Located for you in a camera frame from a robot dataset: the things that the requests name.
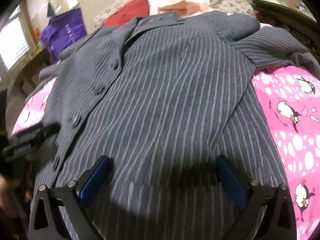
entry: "metal screw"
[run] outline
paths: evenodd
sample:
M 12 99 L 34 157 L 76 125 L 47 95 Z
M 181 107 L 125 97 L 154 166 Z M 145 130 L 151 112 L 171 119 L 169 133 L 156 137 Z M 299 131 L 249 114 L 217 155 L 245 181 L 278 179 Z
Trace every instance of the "metal screw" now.
M 40 190 L 40 191 L 44 191 L 45 188 L 46 188 L 46 185 L 41 185 L 41 186 L 39 187 L 39 190 Z
M 67 183 L 67 186 L 68 186 L 68 187 L 73 187 L 75 184 L 76 184 L 76 181 L 75 181 L 75 180 L 70 180 L 70 181 Z
M 257 187 L 259 182 L 256 179 L 251 180 L 251 185 Z
M 287 186 L 286 184 L 284 184 L 284 183 L 281 183 L 281 188 L 282 188 L 282 189 L 287 189 L 288 186 Z

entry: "red fabric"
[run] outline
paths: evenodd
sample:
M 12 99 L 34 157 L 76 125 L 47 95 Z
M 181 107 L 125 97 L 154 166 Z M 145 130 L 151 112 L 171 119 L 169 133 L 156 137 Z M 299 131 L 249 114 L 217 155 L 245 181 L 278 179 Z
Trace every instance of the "red fabric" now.
M 103 22 L 103 26 L 122 26 L 134 17 L 149 15 L 148 0 L 132 0 Z

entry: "blue clamp pad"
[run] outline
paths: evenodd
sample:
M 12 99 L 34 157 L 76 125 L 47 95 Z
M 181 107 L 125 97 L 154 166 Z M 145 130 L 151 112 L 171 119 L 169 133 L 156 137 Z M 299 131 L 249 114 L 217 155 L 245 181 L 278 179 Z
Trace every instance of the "blue clamp pad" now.
M 234 206 L 244 210 L 248 203 L 249 180 L 246 180 L 225 155 L 216 158 L 215 169 Z
M 80 198 L 79 206 L 82 209 L 92 205 L 102 184 L 106 180 L 112 168 L 112 161 L 109 157 L 102 155 L 90 170 L 85 171 L 78 180 L 76 192 Z

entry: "pile of clothes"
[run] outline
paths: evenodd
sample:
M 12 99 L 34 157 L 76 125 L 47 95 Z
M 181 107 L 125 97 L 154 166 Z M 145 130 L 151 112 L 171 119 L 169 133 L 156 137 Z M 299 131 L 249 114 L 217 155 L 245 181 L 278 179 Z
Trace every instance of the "pile of clothes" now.
M 210 0 L 132 0 L 109 16 L 103 26 L 123 26 L 134 17 L 174 11 L 181 17 L 211 12 Z

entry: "penguin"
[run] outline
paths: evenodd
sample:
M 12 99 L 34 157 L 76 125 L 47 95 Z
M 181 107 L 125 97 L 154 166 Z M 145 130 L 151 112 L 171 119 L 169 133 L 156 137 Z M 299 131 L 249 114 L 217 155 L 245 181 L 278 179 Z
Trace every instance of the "penguin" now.
M 302 213 L 307 209 L 309 205 L 309 198 L 314 195 L 314 193 L 309 193 L 305 180 L 303 180 L 300 184 L 297 185 L 294 199 L 300 209 L 302 222 L 304 221 Z
M 41 108 L 42 108 L 42 106 L 44 106 L 44 105 L 47 103 L 48 97 L 49 97 L 49 95 L 46 95 L 46 96 L 44 97 L 44 99 L 42 100 Z
M 280 101 L 277 105 L 277 111 L 279 114 L 289 118 L 293 124 L 293 128 L 297 133 L 297 123 L 299 121 L 298 116 L 301 115 L 298 112 L 296 112 L 291 106 L 287 104 L 285 101 Z
M 306 94 L 308 93 L 313 93 L 315 94 L 316 93 L 316 88 L 315 86 L 310 82 L 310 81 L 307 81 L 305 80 L 303 77 L 301 77 L 302 79 L 299 79 L 297 78 L 303 92 L 305 92 Z

